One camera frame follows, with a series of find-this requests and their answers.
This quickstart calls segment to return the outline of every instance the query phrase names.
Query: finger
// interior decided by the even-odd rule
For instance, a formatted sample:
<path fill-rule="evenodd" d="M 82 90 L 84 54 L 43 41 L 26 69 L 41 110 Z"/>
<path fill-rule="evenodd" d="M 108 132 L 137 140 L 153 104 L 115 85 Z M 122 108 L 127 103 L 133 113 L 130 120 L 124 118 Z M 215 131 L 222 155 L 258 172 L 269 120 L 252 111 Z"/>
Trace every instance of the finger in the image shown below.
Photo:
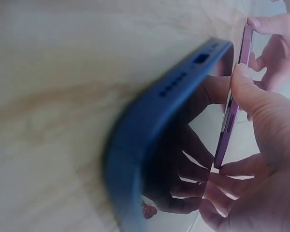
<path fill-rule="evenodd" d="M 247 23 L 259 34 L 290 34 L 290 14 L 279 14 L 272 17 L 252 17 L 247 20 Z"/>
<path fill-rule="evenodd" d="M 200 207 L 201 197 L 189 197 L 184 199 L 178 198 L 164 198 L 155 201 L 155 205 L 160 211 L 173 213 L 173 214 L 189 214 L 196 211 Z"/>
<path fill-rule="evenodd" d="M 219 173 L 228 176 L 255 176 L 260 169 L 266 167 L 261 154 L 255 154 L 237 162 L 231 162 L 223 165 Z"/>
<path fill-rule="evenodd" d="M 257 59 L 255 58 L 255 53 L 251 52 L 249 57 L 249 65 L 256 72 L 260 72 L 262 69 L 265 68 L 265 61 L 263 56 L 259 56 Z"/>
<path fill-rule="evenodd" d="M 203 168 L 191 162 L 184 154 L 177 161 L 177 174 L 185 179 L 194 180 L 197 182 L 207 182 L 209 177 L 209 169 Z"/>
<path fill-rule="evenodd" d="M 191 183 L 178 181 L 171 188 L 172 196 L 176 197 L 202 197 L 205 191 L 206 183 Z"/>
<path fill-rule="evenodd" d="M 229 76 L 208 76 L 204 81 L 204 88 L 209 97 L 210 104 L 226 103 L 229 89 Z"/>
<path fill-rule="evenodd" d="M 224 194 L 219 188 L 208 182 L 204 192 L 204 197 L 207 198 L 216 209 L 224 215 L 228 215 L 231 210 L 234 200 Z"/>
<path fill-rule="evenodd" d="M 250 115 L 272 103 L 266 91 L 257 87 L 250 78 L 248 67 L 245 64 L 238 64 L 231 78 L 231 89 L 235 101 Z"/>
<path fill-rule="evenodd" d="M 208 105 L 225 104 L 229 88 L 230 77 L 208 75 L 185 105 L 187 123 L 191 122 Z"/>
<path fill-rule="evenodd" d="M 182 149 L 193 157 L 200 165 L 210 169 L 214 156 L 206 149 L 199 136 L 187 125 L 180 136 Z"/>
<path fill-rule="evenodd" d="M 219 187 L 225 193 L 229 193 L 236 198 L 247 194 L 252 180 L 253 179 L 238 180 L 217 173 L 211 173 L 209 177 L 211 183 Z"/>
<path fill-rule="evenodd" d="M 229 232 L 231 230 L 229 219 L 221 216 L 208 199 L 202 199 L 200 214 L 203 221 L 215 232 Z"/>
<path fill-rule="evenodd" d="M 268 92 L 278 91 L 286 82 L 286 79 L 289 77 L 288 72 L 276 72 L 271 74 L 270 72 L 266 72 L 262 78 L 262 84 L 264 86 L 264 90 Z"/>

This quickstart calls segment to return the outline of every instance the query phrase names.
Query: wood grain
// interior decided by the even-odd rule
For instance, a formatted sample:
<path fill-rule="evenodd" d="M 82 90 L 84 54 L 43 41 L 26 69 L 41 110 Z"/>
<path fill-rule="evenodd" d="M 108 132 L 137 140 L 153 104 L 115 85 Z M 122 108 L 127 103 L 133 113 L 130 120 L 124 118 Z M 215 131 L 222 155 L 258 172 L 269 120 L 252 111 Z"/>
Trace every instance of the wood grain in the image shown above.
<path fill-rule="evenodd" d="M 0 232 L 118 231 L 100 164 L 116 117 L 197 35 L 238 57 L 253 3 L 0 1 Z"/>

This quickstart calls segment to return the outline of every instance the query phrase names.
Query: purple phone frame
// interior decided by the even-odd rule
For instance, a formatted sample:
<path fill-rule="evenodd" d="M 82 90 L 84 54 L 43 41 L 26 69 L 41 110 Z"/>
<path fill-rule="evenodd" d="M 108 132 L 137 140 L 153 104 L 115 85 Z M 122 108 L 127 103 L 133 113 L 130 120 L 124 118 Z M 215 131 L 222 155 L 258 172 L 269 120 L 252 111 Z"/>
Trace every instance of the purple phone frame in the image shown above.
<path fill-rule="evenodd" d="M 251 51 L 251 44 L 252 44 L 252 34 L 253 34 L 252 27 L 249 25 L 246 25 L 244 28 L 242 47 L 241 47 L 241 52 L 240 52 L 238 63 L 243 63 L 243 64 L 248 65 L 250 51 Z M 237 111 L 238 111 L 238 104 L 234 100 L 231 94 L 231 89 L 230 89 L 229 98 L 227 100 L 227 105 L 226 105 L 226 112 L 223 119 L 221 133 L 220 133 L 218 146 L 217 146 L 215 159 L 214 159 L 215 168 L 219 169 L 222 165 L 222 161 L 227 151 L 231 132 L 232 132 L 234 122 L 236 119 Z"/>

